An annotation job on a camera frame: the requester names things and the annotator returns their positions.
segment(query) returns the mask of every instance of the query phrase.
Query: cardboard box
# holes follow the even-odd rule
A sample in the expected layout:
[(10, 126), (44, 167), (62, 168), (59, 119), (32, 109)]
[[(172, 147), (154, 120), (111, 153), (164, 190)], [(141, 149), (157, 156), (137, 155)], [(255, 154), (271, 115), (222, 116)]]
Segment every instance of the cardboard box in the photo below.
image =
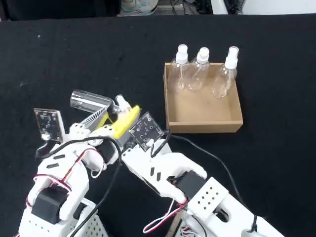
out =
[(200, 91), (168, 90), (170, 63), (164, 66), (166, 124), (173, 133), (236, 132), (243, 124), (236, 83), (221, 99), (212, 95), (210, 84), (223, 63), (210, 63), (208, 78)]

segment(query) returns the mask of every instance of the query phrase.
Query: cable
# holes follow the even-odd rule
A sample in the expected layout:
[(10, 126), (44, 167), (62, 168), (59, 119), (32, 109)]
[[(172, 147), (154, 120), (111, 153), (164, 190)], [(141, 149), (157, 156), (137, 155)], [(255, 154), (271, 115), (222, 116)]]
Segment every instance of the cable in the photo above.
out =
[(195, 216), (192, 216), (193, 217), (193, 219), (195, 219), (197, 222), (198, 222), (198, 224), (201, 226), (201, 228), (203, 229), (203, 232), (204, 232), (204, 237), (207, 237), (207, 233), (206, 233), (206, 230), (205, 230), (205, 228), (204, 228), (204, 226), (201, 224), (201, 222), (195, 217)]
[(187, 4), (187, 6), (190, 9), (190, 11), (192, 12), (192, 14), (195, 15), (196, 13), (192, 10), (191, 6), (193, 6), (195, 8), (196, 8), (196, 6), (193, 3), (191, 3), (191, 2), (189, 2), (187, 0), (183, 0), (183, 2)]
[(143, 233), (144, 234), (148, 234), (148, 233), (151, 233), (152, 231), (156, 230), (159, 226), (161, 226), (166, 220), (168, 220), (170, 217), (174, 216), (175, 214), (177, 214), (179, 211), (181, 211), (186, 205), (187, 205), (187, 201), (184, 203), (184, 204), (181, 204), (177, 209), (173, 210), (172, 212), (171, 211), (171, 208), (174, 204), (174, 200), (172, 200), (171, 202), (171, 205), (167, 211), (167, 213), (162, 216), (162, 217), (159, 217), (155, 220), (153, 220), (151, 223), (149, 223), (148, 225), (146, 225), (144, 228), (143, 228)]
[(115, 180), (117, 179), (117, 176), (118, 176), (118, 173), (119, 173), (119, 168), (121, 167), (121, 164), (122, 164), (122, 151), (120, 150), (119, 145), (117, 144), (117, 142), (114, 139), (109, 138), (109, 137), (92, 137), (92, 139), (89, 139), (88, 141), (90, 141), (90, 140), (97, 140), (97, 139), (109, 140), (115, 145), (116, 149), (118, 150), (118, 164), (117, 164), (117, 167), (115, 169), (115, 172), (114, 172), (114, 175), (112, 177), (112, 180), (111, 180), (111, 182), (110, 182), (110, 184), (108, 186), (108, 189), (106, 190), (103, 198), (99, 201), (99, 203), (93, 208), (93, 210), (89, 213), (89, 215), (81, 222), (81, 224), (72, 232), (72, 234), (69, 237), (74, 237), (76, 235), (76, 233), (85, 225), (85, 223), (87, 223), (90, 220), (90, 218), (97, 211), (99, 206), (102, 203), (104, 203), (104, 201), (108, 197), (108, 195), (109, 195), (109, 193), (110, 193), (110, 191), (111, 191), (111, 189), (113, 187), (113, 184), (114, 184)]
[(117, 142), (111, 137), (105, 137), (105, 136), (86, 137), (86, 138), (83, 138), (83, 139), (80, 139), (80, 140), (71, 140), (71, 141), (65, 142), (64, 144), (60, 145), (58, 148), (56, 148), (55, 150), (51, 151), (50, 153), (47, 153), (47, 154), (45, 154), (43, 156), (40, 156), (40, 157), (37, 157), (37, 159), (38, 160), (46, 159), (46, 158), (58, 153), (59, 151), (61, 151), (62, 149), (64, 149), (66, 146), (68, 146), (70, 144), (79, 143), (79, 142), (87, 142), (87, 141), (91, 141), (91, 140), (108, 140), (108, 141), (111, 141), (116, 146), (116, 148), (118, 148), (118, 150), (120, 150), (119, 146), (117, 145)]
[(178, 140), (183, 140), (183, 141), (186, 141), (188, 143), (190, 143), (192, 146), (194, 146), (195, 148), (199, 149), (200, 151), (208, 154), (209, 156), (212, 156), (213, 158), (215, 158), (216, 160), (218, 160), (222, 166), (225, 168), (226, 172), (228, 173), (229, 175), (229, 178), (232, 182), (232, 185), (233, 185), (233, 188), (234, 188), (234, 191), (239, 199), (239, 201), (241, 202), (242, 205), (244, 205), (245, 207), (247, 207), (238, 191), (238, 188), (237, 188), (237, 185), (235, 183), (235, 180), (230, 172), (230, 170), (228, 169), (228, 167), (226, 166), (226, 164), (216, 155), (212, 154), (211, 152), (208, 152), (207, 150), (203, 149), (202, 147), (199, 147), (198, 145), (196, 145), (194, 142), (192, 142), (191, 140), (189, 140), (188, 138), (185, 138), (185, 137), (181, 137), (181, 136), (177, 136), (177, 135), (171, 135), (171, 137), (175, 138), (175, 139), (178, 139)]
[(154, 157), (162, 150), (162, 148), (164, 147), (164, 145), (166, 145), (167, 142), (168, 142), (169, 139), (170, 139), (171, 132), (170, 132), (170, 131), (166, 131), (166, 132), (164, 132), (164, 133), (167, 134), (167, 136), (166, 136), (165, 140), (162, 142), (162, 144), (155, 150), (155, 152), (153, 152), (153, 151), (154, 151), (154, 145), (152, 145), (152, 148), (151, 148), (151, 151), (150, 151), (150, 156), (151, 156), (152, 158), (154, 158)]
[(252, 232), (258, 232), (257, 230), (258, 226), (257, 226), (257, 215), (254, 215), (253, 216), (253, 223), (251, 225), (251, 230), (248, 231), (249, 233), (252, 233)]
[(177, 0), (177, 1), (175, 2), (175, 4), (172, 4), (172, 1), (173, 1), (173, 0), (170, 0), (170, 5), (171, 5), (171, 8), (172, 8), (172, 13), (173, 13), (173, 15), (178, 15), (177, 12), (176, 12), (176, 10), (174, 9), (174, 7), (175, 7), (175, 5), (179, 2), (179, 0)]
[(39, 177), (45, 177), (50, 179), (51, 181), (53, 181), (54, 183), (58, 184), (59, 186), (63, 187), (64, 189), (66, 189), (69, 193), (71, 192), (71, 188), (69, 185), (67, 185), (66, 183), (64, 183), (63, 181), (57, 179), (56, 177), (49, 175), (49, 174), (37, 174), (34, 176), (33, 180), (34, 182), (36, 182), (37, 178)]
[(183, 14), (186, 15), (186, 7), (184, 6), (184, 0), (182, 0)]
[[(66, 175), (65, 175), (64, 178), (62, 179), (62, 182), (65, 182), (65, 181), (67, 180), (67, 178), (68, 178), (69, 175), (71, 174), (71, 171), (73, 170), (74, 166), (75, 166), (77, 163), (79, 163), (79, 162), (83, 159), (83, 155), (84, 155), (87, 151), (91, 151), (91, 150), (97, 152), (97, 153), (102, 157), (102, 155), (101, 155), (96, 149), (93, 149), (93, 148), (87, 148), (87, 149), (85, 149), (85, 150), (80, 154), (80, 156), (76, 159), (75, 163), (70, 167), (70, 169), (68, 170), (68, 172), (66, 173)], [(97, 177), (99, 177), (99, 175), (101, 174), (102, 171), (103, 171), (103, 169), (101, 169), (101, 170), (99, 171), (99, 173), (98, 173), (96, 176), (93, 176), (93, 175), (91, 174), (91, 177), (92, 177), (92, 178), (97, 178)]]

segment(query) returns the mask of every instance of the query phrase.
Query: table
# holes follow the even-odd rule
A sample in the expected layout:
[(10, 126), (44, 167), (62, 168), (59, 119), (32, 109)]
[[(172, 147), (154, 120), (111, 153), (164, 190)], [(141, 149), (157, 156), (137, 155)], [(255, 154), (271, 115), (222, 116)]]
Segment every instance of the table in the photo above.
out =
[[(202, 46), (223, 62), (240, 48), (237, 87), (244, 126), (236, 134), (190, 135), (220, 156), (249, 208), (285, 236), (314, 234), (316, 15), (162, 16), (0, 23), (0, 229), (18, 231), (42, 144), (33, 107), (59, 109), (65, 127), (87, 116), (69, 106), (73, 89), (123, 94), (165, 127), (163, 64), (177, 45), (192, 59)], [(174, 151), (201, 164), (235, 195), (221, 165), (180, 141)], [(90, 185), (101, 199), (114, 171)], [(165, 213), (158, 197), (126, 167), (99, 214), (115, 237), (142, 236)], [(168, 225), (152, 236), (164, 236)]]

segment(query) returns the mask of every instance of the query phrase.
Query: white spray nozzle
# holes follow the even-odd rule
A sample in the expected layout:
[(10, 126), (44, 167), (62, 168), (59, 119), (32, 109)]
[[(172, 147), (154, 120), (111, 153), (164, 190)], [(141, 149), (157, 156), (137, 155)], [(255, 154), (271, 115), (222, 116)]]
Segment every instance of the white spray nozzle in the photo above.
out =
[(228, 69), (235, 69), (238, 62), (238, 52), (239, 49), (236, 46), (229, 48), (228, 55), (225, 61), (225, 67)]
[(204, 64), (208, 62), (209, 50), (206, 47), (203, 47), (197, 53), (197, 62), (200, 64)]
[(185, 64), (188, 62), (188, 47), (185, 44), (179, 45), (176, 61), (179, 64)]

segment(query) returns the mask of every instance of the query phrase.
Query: mounting hole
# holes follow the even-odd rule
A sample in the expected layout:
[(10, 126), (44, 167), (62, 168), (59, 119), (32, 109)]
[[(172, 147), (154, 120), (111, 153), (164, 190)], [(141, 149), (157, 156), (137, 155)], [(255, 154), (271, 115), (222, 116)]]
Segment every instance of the mounting hole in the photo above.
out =
[(218, 212), (217, 212), (217, 215), (218, 219), (220, 219), (222, 222), (225, 222), (227, 223), (229, 221), (229, 215), (227, 214), (226, 211), (224, 211), (223, 209), (220, 209)]

